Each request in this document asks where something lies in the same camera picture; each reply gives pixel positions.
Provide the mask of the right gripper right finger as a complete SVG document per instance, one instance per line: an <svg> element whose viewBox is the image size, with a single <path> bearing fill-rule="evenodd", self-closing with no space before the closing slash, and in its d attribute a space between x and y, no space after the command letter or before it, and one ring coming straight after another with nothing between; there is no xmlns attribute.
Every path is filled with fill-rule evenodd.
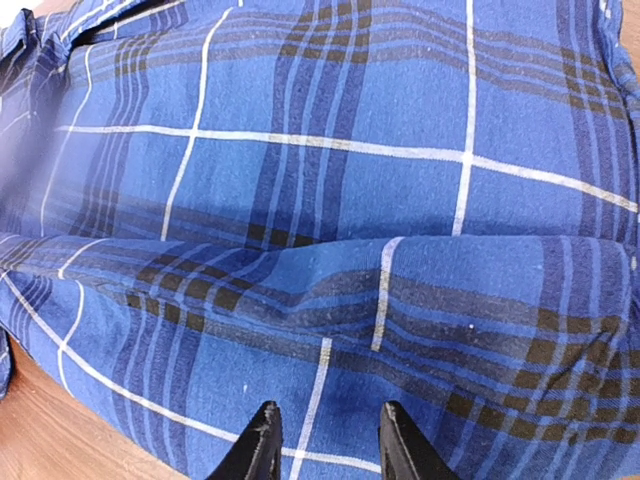
<svg viewBox="0 0 640 480"><path fill-rule="evenodd" d="M455 478L455 473L398 401L383 404L378 439L383 479Z"/></svg>

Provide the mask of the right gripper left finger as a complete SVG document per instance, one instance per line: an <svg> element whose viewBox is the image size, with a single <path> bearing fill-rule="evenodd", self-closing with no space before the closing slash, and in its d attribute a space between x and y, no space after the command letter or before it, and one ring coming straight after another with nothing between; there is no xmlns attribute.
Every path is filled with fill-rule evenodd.
<svg viewBox="0 0 640 480"><path fill-rule="evenodd" d="M281 478L282 418L275 401L265 401L208 480Z"/></svg>

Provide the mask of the blue plaid long sleeve shirt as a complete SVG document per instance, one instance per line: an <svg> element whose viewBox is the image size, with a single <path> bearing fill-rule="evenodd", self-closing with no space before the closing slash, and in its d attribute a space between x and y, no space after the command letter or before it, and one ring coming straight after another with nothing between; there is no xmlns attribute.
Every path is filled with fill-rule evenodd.
<svg viewBox="0 0 640 480"><path fill-rule="evenodd" d="M17 341L193 478L266 401L372 479L639 471L639 86L619 1L77 1L1 31Z"/></svg>

